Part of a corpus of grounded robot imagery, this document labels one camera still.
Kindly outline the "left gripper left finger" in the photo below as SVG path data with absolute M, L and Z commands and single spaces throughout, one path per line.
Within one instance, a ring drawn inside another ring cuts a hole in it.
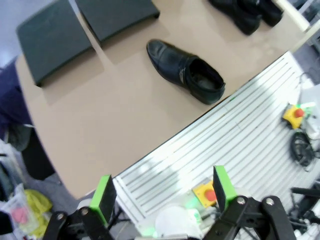
M 88 206 L 83 206 L 70 215 L 63 211 L 52 214 L 44 238 L 46 240 L 112 240 L 108 227 L 116 197 L 117 192 L 112 176 L 102 176 Z

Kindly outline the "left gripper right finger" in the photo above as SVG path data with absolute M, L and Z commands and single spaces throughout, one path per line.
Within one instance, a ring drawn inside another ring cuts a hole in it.
M 213 189 L 220 217 L 206 240 L 233 240 L 240 229 L 253 229 L 261 240 L 294 240 L 295 233 L 281 200 L 269 195 L 261 201 L 238 195 L 224 166 L 213 167 Z

